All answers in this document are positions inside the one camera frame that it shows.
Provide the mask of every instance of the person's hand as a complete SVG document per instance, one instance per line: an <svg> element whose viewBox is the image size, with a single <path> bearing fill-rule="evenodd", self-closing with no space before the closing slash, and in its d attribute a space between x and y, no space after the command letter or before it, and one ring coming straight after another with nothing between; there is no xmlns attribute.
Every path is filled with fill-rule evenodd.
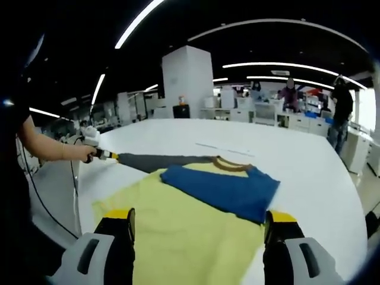
<svg viewBox="0 0 380 285"><path fill-rule="evenodd" d="M93 156L96 154L96 149L94 147L90 147L89 145L78 145L77 147L77 157L82 162L86 162L88 156Z"/></svg>

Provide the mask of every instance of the white tabletop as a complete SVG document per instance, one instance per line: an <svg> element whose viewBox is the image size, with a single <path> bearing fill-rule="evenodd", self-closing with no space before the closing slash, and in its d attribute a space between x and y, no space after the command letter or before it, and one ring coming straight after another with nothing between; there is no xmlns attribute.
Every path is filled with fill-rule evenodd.
<svg viewBox="0 0 380 285"><path fill-rule="evenodd" d="M293 215L304 235L315 238L334 257L343 279L349 280L365 260L366 225L359 196L342 161L323 137L252 123L159 119L104 133L100 147L116 153L221 155L251 163L281 181L270 208ZM82 232L96 227L93 201L146 175L111 160L81 163L78 206ZM243 284L264 284L262 251L256 254Z"/></svg>

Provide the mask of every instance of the black ceiling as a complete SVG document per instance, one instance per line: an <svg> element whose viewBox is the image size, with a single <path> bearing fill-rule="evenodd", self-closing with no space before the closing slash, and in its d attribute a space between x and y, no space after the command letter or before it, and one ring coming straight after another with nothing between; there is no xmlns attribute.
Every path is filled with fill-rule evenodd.
<svg viewBox="0 0 380 285"><path fill-rule="evenodd" d="M66 0L48 7L29 2L10 8L8 15L18 15L11 17L10 22L2 20L5 28L12 27L5 41L10 43L6 52L10 57L24 54L31 43L37 41L38 34L45 33L39 54L23 76L31 106L63 115L67 109L60 102L93 94L102 73L106 77L99 91L99 102L115 98L117 92L143 90L162 81L162 56L186 44L209 51L214 78L228 77L231 82L245 81L247 75L271 75L272 69L289 70L292 77L328 85L334 77L299 68L223 69L222 65L290 62L347 76L372 68L369 55L350 41L299 24L248 24L187 42L188 38L222 24L258 18L304 18L338 30L365 45L368 43L365 20L368 19L359 20L362 7L347 4L316 8L307 2L280 7L241 0L225 4L218 0L166 0L138 26L121 49L115 50L128 24L149 2Z"/></svg>

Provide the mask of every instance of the gray sleeve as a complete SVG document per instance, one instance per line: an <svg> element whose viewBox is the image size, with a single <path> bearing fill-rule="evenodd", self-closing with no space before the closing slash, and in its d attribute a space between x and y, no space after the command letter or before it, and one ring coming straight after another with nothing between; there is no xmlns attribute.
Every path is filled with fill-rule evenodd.
<svg viewBox="0 0 380 285"><path fill-rule="evenodd" d="M170 165L187 165L190 163L210 163L211 156L151 156L148 154L119 154L119 163L146 173L157 169L168 168Z"/></svg>

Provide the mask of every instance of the yellow cloth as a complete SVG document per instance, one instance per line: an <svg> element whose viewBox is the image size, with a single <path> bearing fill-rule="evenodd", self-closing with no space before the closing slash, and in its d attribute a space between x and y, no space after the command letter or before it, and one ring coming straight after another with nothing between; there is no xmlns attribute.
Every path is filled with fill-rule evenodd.
<svg viewBox="0 0 380 285"><path fill-rule="evenodd" d="M221 170L212 163L185 167L247 177L246 172ZM264 243L264 227L161 183L164 171L151 173L108 199L93 203L97 223L110 210L135 208L133 283L239 284Z"/></svg>

